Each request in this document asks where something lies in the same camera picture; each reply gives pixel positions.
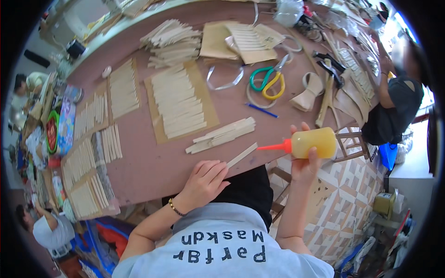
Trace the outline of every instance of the bracelet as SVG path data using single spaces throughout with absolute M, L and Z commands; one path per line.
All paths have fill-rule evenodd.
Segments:
M 187 214 L 182 214 L 182 213 L 180 213 L 180 212 L 173 206 L 173 202 L 172 202 L 172 200 L 173 200 L 173 198 L 170 198 L 170 200 L 168 200 L 168 203 L 170 204 L 170 207 L 171 207 L 177 214 L 179 214 L 179 216 L 182 216 L 182 217 L 186 216 Z

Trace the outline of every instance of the scissor handle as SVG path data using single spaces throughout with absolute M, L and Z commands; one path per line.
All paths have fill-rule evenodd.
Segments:
M 267 94 L 267 90 L 277 82 L 278 78 L 280 79 L 280 83 L 281 83 L 281 90 L 278 94 L 274 95 L 274 96 L 269 96 Z M 286 84 L 284 83 L 284 76 L 280 73 L 280 72 L 276 72 L 276 75 L 274 77 L 274 79 L 272 79 L 272 81 L 270 81 L 263 89 L 263 97 L 267 98 L 268 100 L 276 100 L 277 98 L 279 98 L 283 93 L 284 93 L 284 89 L 286 88 Z
M 261 83 L 261 86 L 256 87 L 256 86 L 255 86 L 255 83 L 254 83 L 254 81 L 253 81 L 253 80 L 255 79 L 255 75 L 256 75 L 257 73 L 265 72 L 265 71 L 268 71 L 268 72 L 266 73 L 266 76 L 264 77 L 263 82 Z M 250 84 L 251 84 L 251 87 L 252 87 L 255 91 L 257 91 L 257 92 L 261 92 L 262 89 L 266 86 L 266 84 L 267 84 L 267 80 L 269 80 L 269 76 L 272 74 L 273 71 L 274 71 L 274 68 L 273 68 L 273 67 L 259 68 L 259 69 L 255 70 L 255 71 L 251 74 L 251 77 L 250 77 Z

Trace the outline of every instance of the orange nozzle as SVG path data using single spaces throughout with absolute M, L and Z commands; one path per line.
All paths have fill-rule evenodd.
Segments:
M 290 139 L 284 139 L 282 144 L 258 147 L 257 149 L 282 149 L 285 153 L 292 153 L 292 142 Z

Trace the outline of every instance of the pink table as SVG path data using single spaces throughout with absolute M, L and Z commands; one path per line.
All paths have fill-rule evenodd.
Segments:
M 270 7 L 271 5 L 260 4 L 259 10 L 269 11 Z M 269 109 L 272 113 L 279 115 L 278 119 L 244 105 L 247 101 L 245 91 L 250 74 L 257 68 L 276 64 L 275 61 L 258 63 L 244 68 L 244 77 L 235 87 L 210 91 L 221 123 L 218 127 L 252 116 L 257 122 L 254 132 L 194 155 L 186 154 L 185 148 L 192 145 L 194 138 L 218 127 L 170 143 L 156 144 L 143 80 L 158 70 L 147 68 L 149 53 L 137 51 L 139 39 L 167 19 L 179 19 L 183 23 L 193 25 L 194 28 L 202 29 L 204 23 L 219 20 L 237 20 L 251 24 L 254 16 L 252 3 L 205 1 L 173 8 L 151 16 L 116 35 L 92 53 L 70 75 L 68 81 L 84 88 L 85 95 L 88 96 L 94 92 L 97 85 L 103 82 L 101 73 L 106 66 L 111 65 L 113 69 L 116 69 L 131 57 L 137 61 L 142 93 L 141 107 L 117 120 L 124 157 L 108 164 L 111 185 L 120 205 L 140 203 L 178 193 L 198 161 L 213 159 L 230 161 L 254 142 L 258 142 L 259 146 L 278 144 L 284 137 L 290 136 L 291 124 L 299 126 L 302 121 L 305 121 L 311 128 L 315 128 L 314 123 L 322 97 L 317 98 L 313 111 L 308 113 L 303 113 L 288 103 L 291 98 L 304 91 L 303 75 L 314 71 L 310 61 L 303 52 L 300 52 L 295 55 L 291 64 L 284 66 L 286 91 L 278 99 L 276 105 Z M 267 24 L 281 33 L 288 33 L 285 28 L 272 20 L 271 15 L 260 13 L 258 22 Z M 317 50 L 326 53 L 326 49 L 321 45 L 303 36 L 299 36 L 299 39 L 310 51 Z M 285 54 L 280 49 L 277 52 L 279 57 Z M 201 59 L 198 60 L 198 64 L 205 78 L 208 67 L 202 63 Z M 238 75 L 238 70 L 221 66 L 216 68 L 211 81 L 213 85 L 219 86 L 232 81 L 236 75 Z M 342 126 L 354 121 L 341 111 L 337 112 Z M 328 110 L 324 126 L 336 129 L 331 110 Z M 249 159 L 242 160 L 232 167 L 228 177 L 248 171 L 283 155 L 281 151 L 255 151 Z

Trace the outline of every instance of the blue pen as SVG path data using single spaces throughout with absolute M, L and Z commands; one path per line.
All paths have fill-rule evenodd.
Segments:
M 264 110 L 263 108 L 260 108 L 260 107 L 258 107 L 258 106 L 256 106 L 256 105 L 253 105 L 252 103 L 248 103 L 248 102 L 246 102 L 245 105 L 247 105 L 247 106 L 249 106 L 249 107 L 252 107 L 252 108 L 255 108 L 256 110 L 259 110 L 259 111 L 261 111 L 261 112 L 264 112 L 264 113 L 266 113 L 267 115 L 271 115 L 271 116 L 274 117 L 274 118 L 278 118 L 278 115 L 275 115 L 274 113 L 270 113 L 269 111 Z

